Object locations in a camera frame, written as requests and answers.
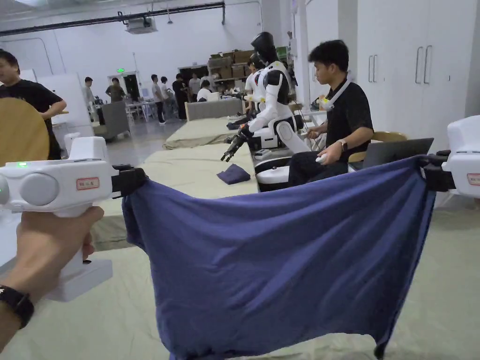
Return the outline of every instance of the human hand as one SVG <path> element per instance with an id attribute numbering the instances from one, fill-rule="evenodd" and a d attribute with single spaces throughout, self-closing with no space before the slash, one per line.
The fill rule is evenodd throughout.
<path id="1" fill-rule="evenodd" d="M 334 162 L 336 162 L 340 159 L 340 157 L 342 156 L 342 151 L 343 151 L 342 143 L 337 141 L 337 142 L 331 144 L 324 151 L 321 151 L 318 154 L 318 157 L 321 157 L 323 154 L 326 154 L 327 157 L 322 162 L 322 165 L 330 165 L 330 164 L 333 164 Z"/>
<path id="2" fill-rule="evenodd" d="M 2 283 L 32 302 L 55 288 L 60 271 L 83 248 L 84 260 L 94 252 L 90 229 L 103 217 L 100 207 L 91 207 L 76 218 L 52 213 L 24 212 L 17 228 L 16 264 Z"/>
<path id="3" fill-rule="evenodd" d="M 320 132 L 318 131 L 318 127 L 309 128 L 307 131 L 307 137 L 309 139 L 316 139 L 320 136 Z"/>

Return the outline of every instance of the gray sofa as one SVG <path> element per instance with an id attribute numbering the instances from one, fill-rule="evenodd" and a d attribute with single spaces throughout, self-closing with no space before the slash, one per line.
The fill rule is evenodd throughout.
<path id="1" fill-rule="evenodd" d="M 201 103 L 187 103 L 187 120 L 221 118 L 243 112 L 243 102 L 240 99 L 226 99 Z"/>

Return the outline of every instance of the gray laptop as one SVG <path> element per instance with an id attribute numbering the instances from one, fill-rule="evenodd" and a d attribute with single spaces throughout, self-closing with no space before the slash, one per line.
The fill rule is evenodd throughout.
<path id="1" fill-rule="evenodd" d="M 365 160 L 350 164 L 355 170 L 371 168 L 415 155 L 427 154 L 433 138 L 396 141 L 392 143 L 371 143 L 368 145 Z"/>

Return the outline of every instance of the red label sticker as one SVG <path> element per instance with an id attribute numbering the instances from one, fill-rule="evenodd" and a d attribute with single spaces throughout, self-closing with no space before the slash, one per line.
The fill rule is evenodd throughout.
<path id="1" fill-rule="evenodd" d="M 480 186 L 480 174 L 467 174 L 468 183 L 473 186 Z"/>
<path id="2" fill-rule="evenodd" d="M 100 187 L 99 178 L 77 179 L 77 190 L 91 190 Z"/>

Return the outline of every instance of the black helmet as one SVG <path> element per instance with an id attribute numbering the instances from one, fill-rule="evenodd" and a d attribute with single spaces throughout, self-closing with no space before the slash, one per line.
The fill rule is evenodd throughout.
<path id="1" fill-rule="evenodd" d="M 250 56 L 250 61 L 257 70 L 263 69 L 265 67 L 264 63 L 262 63 L 256 53 L 253 53 L 252 56 Z"/>
<path id="2" fill-rule="evenodd" d="M 270 65 L 278 60 L 275 45 L 273 43 L 273 35 L 266 31 L 258 34 L 252 41 L 252 46 L 256 54 L 265 65 Z"/>

